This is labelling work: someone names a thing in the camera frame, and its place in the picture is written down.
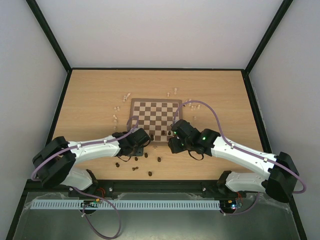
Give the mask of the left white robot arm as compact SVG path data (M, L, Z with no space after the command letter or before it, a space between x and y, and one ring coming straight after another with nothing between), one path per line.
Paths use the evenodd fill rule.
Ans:
M103 157L131 158L142 153L150 142L149 135L142 128L115 132L91 141L67 141L59 136L32 159L35 170L31 179L39 181L44 188L64 185L86 191L96 179L90 170L77 168L77 164Z

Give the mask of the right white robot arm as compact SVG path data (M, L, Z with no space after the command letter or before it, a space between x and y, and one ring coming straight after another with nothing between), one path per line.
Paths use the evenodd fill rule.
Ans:
M174 136L168 140L168 147L173 154L195 152L201 157L225 159L250 170L250 173L224 171L217 182L222 195L260 192L278 202L290 202L299 172L289 154L257 151L229 140L220 132L208 128L198 131L183 119L174 123L171 130Z

